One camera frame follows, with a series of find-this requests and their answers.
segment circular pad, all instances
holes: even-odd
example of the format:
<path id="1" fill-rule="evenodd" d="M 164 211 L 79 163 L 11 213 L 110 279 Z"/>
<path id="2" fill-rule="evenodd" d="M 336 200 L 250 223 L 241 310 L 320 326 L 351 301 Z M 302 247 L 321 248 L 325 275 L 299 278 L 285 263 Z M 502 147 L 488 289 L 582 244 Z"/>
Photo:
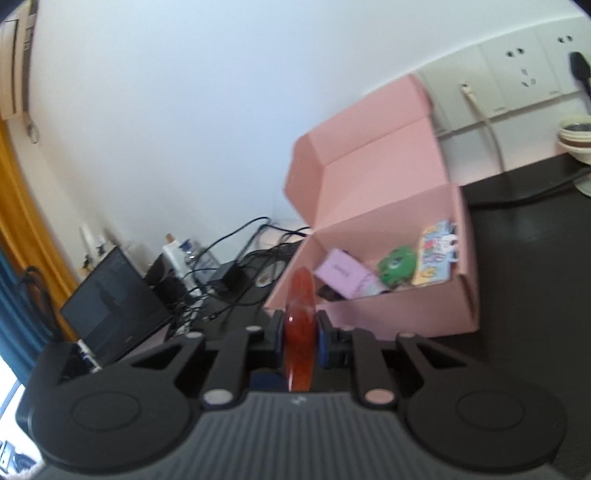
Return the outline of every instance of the circular pad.
<path id="1" fill-rule="evenodd" d="M 50 462 L 115 473 L 172 451 L 190 421 L 186 398 L 165 372 L 114 366 L 50 391 L 35 407 L 30 431 Z"/>
<path id="2" fill-rule="evenodd" d="M 560 402 L 486 368 L 427 377 L 407 409 L 410 430 L 446 462 L 481 472 L 518 472 L 551 461 L 566 433 Z"/>

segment pink cardboard box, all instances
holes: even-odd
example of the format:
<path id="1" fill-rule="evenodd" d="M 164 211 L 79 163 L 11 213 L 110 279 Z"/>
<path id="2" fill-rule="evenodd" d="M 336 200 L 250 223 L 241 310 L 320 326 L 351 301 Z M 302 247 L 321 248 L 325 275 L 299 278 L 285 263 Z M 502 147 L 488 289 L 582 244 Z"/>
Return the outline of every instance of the pink cardboard box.
<path id="1" fill-rule="evenodd" d="M 429 118 L 431 103 L 413 76 L 396 80 L 300 137 L 285 195 L 314 229 L 265 304 L 284 309 L 292 272 L 314 271 L 333 248 L 376 271 L 394 248 L 416 246 L 441 220 L 457 224 L 459 259 L 448 282 L 361 299 L 317 299 L 334 326 L 392 340 L 479 327 L 474 240 L 459 187 L 449 183 Z M 319 280 L 317 287 L 322 286 Z"/>

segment white cable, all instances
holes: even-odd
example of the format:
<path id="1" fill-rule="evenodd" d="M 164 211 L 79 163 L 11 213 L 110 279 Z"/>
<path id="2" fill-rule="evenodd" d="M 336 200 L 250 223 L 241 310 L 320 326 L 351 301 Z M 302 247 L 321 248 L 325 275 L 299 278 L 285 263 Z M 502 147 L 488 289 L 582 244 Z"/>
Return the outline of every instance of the white cable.
<path id="1" fill-rule="evenodd" d="M 90 360 L 90 363 L 95 366 L 95 370 L 103 370 L 100 364 L 96 361 L 95 354 L 93 354 L 92 350 L 88 348 L 88 345 L 86 345 L 82 340 L 78 340 L 76 343 L 80 347 L 82 353 L 86 355 L 88 360 Z"/>
<path id="2" fill-rule="evenodd" d="M 503 151 L 501 150 L 501 144 L 499 142 L 498 137 L 496 136 L 495 129 L 492 128 L 491 119 L 488 118 L 486 112 L 478 104 L 478 101 L 476 100 L 476 94 L 472 90 L 472 86 L 470 85 L 470 83 L 463 82 L 459 85 L 459 87 L 460 91 L 464 94 L 464 97 L 466 97 L 466 100 L 468 100 L 471 107 L 474 109 L 478 117 L 480 117 L 480 120 L 484 122 L 486 128 L 488 129 L 492 138 L 492 143 L 495 146 L 495 151 L 497 158 L 499 160 L 499 166 L 501 168 L 501 171 L 507 171 L 507 169 L 505 168 L 505 159 L 503 157 Z"/>

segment air conditioner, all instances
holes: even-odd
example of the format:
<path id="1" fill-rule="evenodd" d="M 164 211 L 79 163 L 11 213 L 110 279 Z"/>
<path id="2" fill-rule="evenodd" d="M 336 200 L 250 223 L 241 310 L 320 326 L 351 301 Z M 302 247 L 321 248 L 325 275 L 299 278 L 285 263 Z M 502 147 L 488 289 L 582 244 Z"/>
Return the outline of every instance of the air conditioner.
<path id="1" fill-rule="evenodd" d="M 34 12 L 31 0 L 23 2 L 0 23 L 0 116 L 3 120 L 28 111 L 28 79 Z"/>

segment yellow curtain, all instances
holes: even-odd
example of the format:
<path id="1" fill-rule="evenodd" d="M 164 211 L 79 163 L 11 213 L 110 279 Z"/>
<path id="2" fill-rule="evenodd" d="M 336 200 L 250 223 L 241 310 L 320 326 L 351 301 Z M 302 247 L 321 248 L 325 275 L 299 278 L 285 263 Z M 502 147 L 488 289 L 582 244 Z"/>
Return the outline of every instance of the yellow curtain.
<path id="1" fill-rule="evenodd" d="M 0 247 L 17 272 L 35 265 L 45 278 L 54 307 L 59 309 L 77 286 L 47 230 L 15 159 L 7 126 L 0 121 Z M 65 336 L 76 340 L 58 315 Z"/>

